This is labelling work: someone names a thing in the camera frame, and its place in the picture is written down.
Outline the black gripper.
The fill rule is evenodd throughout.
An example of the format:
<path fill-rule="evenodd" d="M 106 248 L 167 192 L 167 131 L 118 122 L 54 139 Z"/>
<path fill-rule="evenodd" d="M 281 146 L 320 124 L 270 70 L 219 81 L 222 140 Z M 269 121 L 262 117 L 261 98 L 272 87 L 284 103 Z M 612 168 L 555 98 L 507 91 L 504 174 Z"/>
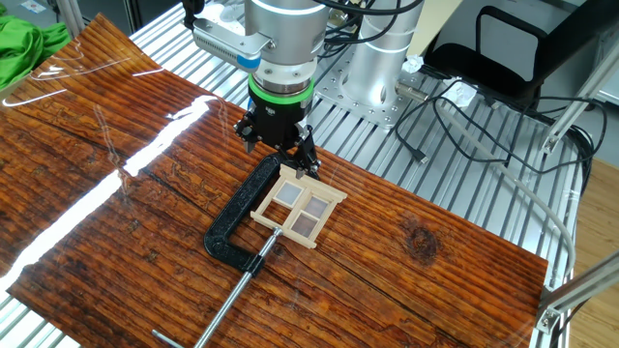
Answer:
<path fill-rule="evenodd" d="M 311 106 L 312 99 L 279 104 L 253 98 L 250 111 L 234 125 L 234 130 L 247 153 L 251 153 L 260 141 L 273 148 L 295 148 L 293 159 L 297 170 L 301 171 L 297 177 L 308 174 L 318 180 L 321 162 L 317 158 L 312 127 L 306 122 Z"/>

